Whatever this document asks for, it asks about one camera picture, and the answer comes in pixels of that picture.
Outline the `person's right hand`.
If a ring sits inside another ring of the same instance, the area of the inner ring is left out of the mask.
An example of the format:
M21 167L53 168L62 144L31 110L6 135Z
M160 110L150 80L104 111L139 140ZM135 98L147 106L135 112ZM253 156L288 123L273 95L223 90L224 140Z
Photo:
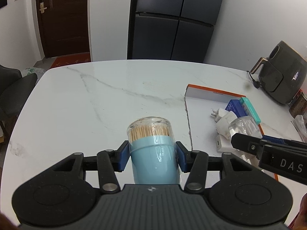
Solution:
M300 210L288 228L291 230L307 230L307 194L302 197Z

